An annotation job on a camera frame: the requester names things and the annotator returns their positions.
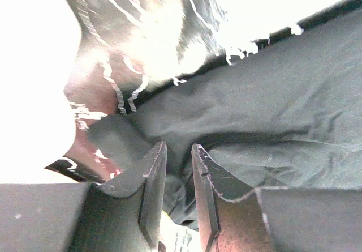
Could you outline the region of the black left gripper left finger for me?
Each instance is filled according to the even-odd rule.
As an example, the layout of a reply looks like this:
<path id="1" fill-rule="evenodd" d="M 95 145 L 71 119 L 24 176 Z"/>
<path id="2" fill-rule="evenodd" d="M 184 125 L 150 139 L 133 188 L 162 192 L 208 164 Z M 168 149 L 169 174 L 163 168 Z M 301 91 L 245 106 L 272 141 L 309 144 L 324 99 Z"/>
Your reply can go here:
<path id="1" fill-rule="evenodd" d="M 167 162 L 158 142 L 124 173 L 91 185 L 68 251 L 157 251 Z"/>

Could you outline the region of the black daisy print t-shirt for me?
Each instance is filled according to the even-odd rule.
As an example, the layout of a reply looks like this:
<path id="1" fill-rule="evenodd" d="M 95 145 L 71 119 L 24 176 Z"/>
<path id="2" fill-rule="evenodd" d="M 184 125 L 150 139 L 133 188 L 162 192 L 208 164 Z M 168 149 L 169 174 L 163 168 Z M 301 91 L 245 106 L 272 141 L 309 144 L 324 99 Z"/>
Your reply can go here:
<path id="1" fill-rule="evenodd" d="M 197 229 L 191 148 L 252 187 L 361 187 L 361 0 L 300 22 L 299 36 L 255 55 L 207 64 L 126 116 L 93 124 L 89 140 L 121 169 L 167 144 L 163 209 Z"/>

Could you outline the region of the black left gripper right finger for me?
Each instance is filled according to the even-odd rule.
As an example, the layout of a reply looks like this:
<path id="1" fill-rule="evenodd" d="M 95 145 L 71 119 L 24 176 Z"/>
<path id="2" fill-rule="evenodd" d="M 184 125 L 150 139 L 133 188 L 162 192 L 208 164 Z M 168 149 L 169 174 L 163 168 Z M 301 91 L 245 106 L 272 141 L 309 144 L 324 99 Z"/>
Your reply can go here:
<path id="1" fill-rule="evenodd" d="M 203 251 L 274 251 L 257 194 L 192 146 L 193 183 Z"/>

